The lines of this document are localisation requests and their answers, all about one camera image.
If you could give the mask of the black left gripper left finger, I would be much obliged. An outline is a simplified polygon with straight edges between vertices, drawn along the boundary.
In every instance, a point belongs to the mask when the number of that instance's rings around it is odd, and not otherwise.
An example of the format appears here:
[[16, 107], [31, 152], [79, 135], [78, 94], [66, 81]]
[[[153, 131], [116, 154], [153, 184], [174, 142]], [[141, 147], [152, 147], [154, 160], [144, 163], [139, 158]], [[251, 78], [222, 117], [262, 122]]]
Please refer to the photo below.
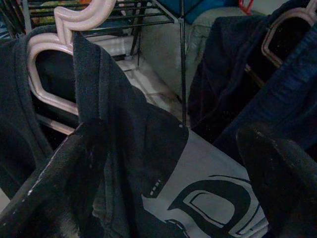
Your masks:
[[82, 238], [108, 153], [106, 124], [80, 124], [21, 185], [0, 215], [3, 238]]

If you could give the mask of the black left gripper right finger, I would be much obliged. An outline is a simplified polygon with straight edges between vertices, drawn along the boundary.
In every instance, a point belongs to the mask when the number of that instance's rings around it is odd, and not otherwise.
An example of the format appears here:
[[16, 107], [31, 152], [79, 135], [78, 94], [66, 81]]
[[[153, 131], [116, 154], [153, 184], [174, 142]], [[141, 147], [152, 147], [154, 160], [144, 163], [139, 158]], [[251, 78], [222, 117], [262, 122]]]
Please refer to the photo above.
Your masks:
[[276, 238], [317, 236], [317, 163], [296, 142], [257, 122], [237, 131], [253, 191]]

